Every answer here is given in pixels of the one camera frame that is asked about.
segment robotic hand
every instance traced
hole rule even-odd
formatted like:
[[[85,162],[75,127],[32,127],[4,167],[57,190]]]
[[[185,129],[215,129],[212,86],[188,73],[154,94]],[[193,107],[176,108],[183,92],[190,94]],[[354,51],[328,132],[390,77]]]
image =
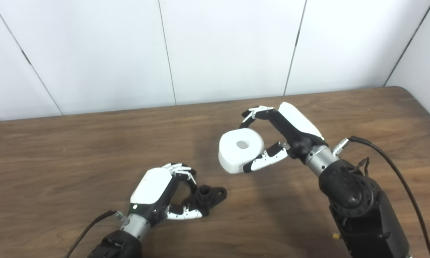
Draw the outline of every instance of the robotic hand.
[[[269,120],[287,142],[277,142],[243,166],[248,173],[285,157],[299,159],[319,178],[320,190],[330,201],[330,212],[353,258],[405,258],[409,243],[381,187],[363,175],[359,166],[340,159],[348,144],[344,139],[333,150],[320,131],[289,103],[279,110],[258,106],[245,111],[240,128],[256,119]]]
[[[130,197],[128,217],[116,213],[122,227],[104,237],[89,258],[141,258],[141,242],[150,228],[165,219],[208,216],[209,209],[226,198],[226,189],[197,187],[195,174],[192,168],[181,163],[148,170]],[[182,181],[188,183],[191,195],[180,205],[170,204]]]

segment wood grain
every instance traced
hole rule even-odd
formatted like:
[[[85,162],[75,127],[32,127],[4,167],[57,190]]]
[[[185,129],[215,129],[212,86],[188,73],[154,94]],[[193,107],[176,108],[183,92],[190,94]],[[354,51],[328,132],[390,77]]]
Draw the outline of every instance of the wood grain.
[[[145,257],[349,257],[319,191],[297,160],[249,175],[218,164],[221,135],[241,112],[296,105],[333,146],[357,135],[383,148],[415,193],[430,232],[430,115],[397,87],[161,107],[0,122],[0,257],[63,257],[84,227],[108,209],[125,211],[150,168],[183,162],[197,182],[223,186],[228,198],[210,216],[165,221],[144,240]],[[266,145],[282,139],[266,121],[252,125]],[[427,257],[413,207],[389,166],[371,149],[350,145],[342,156],[370,156],[370,175],[387,192],[416,257]],[[73,257],[86,257],[118,228],[107,219]]]

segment black plastic part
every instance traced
hole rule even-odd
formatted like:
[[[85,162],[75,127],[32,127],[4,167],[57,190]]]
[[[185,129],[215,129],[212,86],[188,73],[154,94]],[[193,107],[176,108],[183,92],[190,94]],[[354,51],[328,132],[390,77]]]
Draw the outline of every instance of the black plastic part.
[[[266,153],[269,157],[273,157],[277,155],[277,153],[281,152],[283,150],[283,147],[280,145],[280,142],[276,142],[276,144],[272,145],[271,147],[266,149]],[[259,154],[256,156],[256,158],[249,163],[243,165],[242,170],[245,173],[250,173],[252,171],[252,164],[255,160],[260,159],[263,157],[263,154]]]
[[[386,194],[346,160],[319,176],[330,211],[353,258],[405,258],[409,243]]]
[[[291,158],[298,158],[305,164],[309,152],[314,147],[328,146],[320,137],[301,132],[296,129],[279,111],[274,110],[269,115],[269,122],[287,139],[290,145],[287,153]]]
[[[368,216],[348,218],[330,206],[331,215],[353,258],[405,258],[410,245],[384,191]]]
[[[209,215],[209,210],[218,205],[228,196],[223,187],[199,186],[196,193],[182,201],[182,205],[189,206],[189,210],[198,210],[203,217]]]
[[[108,234],[88,258],[142,258],[142,244],[133,235],[116,230]]]
[[[256,156],[256,158],[255,158],[254,160],[252,160],[252,161],[250,161],[249,163],[247,163],[247,164],[243,165],[242,170],[243,170],[245,173],[250,173],[250,172],[252,171],[252,164],[253,164],[253,162],[254,162],[255,160],[257,160],[257,159],[261,158],[262,156],[263,156],[262,154],[259,154],[258,156]]]

